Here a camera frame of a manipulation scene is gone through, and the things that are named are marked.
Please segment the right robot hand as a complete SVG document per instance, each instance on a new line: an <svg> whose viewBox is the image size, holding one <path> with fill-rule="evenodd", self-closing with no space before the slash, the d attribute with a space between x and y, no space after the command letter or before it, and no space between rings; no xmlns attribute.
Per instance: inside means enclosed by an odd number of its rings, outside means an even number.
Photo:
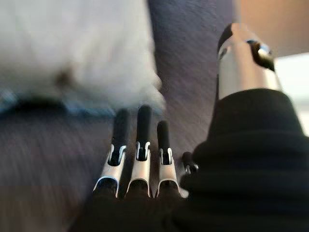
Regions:
<svg viewBox="0 0 309 232"><path fill-rule="evenodd" d="M122 200L104 181L72 232L306 232L309 139L280 86L267 46L229 24L217 48L217 96L208 137L186 153L189 172L158 196L138 181Z"/></svg>

